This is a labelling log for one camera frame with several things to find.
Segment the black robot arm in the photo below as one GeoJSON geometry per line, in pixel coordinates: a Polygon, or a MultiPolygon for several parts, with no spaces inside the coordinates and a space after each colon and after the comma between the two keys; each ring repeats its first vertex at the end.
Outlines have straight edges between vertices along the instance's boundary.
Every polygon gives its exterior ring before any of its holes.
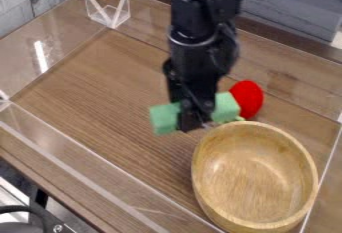
{"type": "Polygon", "coordinates": [[[236,17],[242,0],[171,0],[170,57],[163,63],[170,103],[150,108],[158,135],[232,120],[232,96],[218,91],[240,57],[236,17]]]}

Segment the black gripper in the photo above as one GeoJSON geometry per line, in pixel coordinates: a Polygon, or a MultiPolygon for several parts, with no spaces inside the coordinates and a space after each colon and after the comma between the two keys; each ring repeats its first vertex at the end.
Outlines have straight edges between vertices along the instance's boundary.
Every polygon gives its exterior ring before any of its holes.
{"type": "Polygon", "coordinates": [[[169,35],[170,58],[163,65],[171,103],[181,101],[178,128],[190,132],[212,121],[221,78],[229,74],[238,55],[237,32],[220,26],[208,38],[169,35]]]}

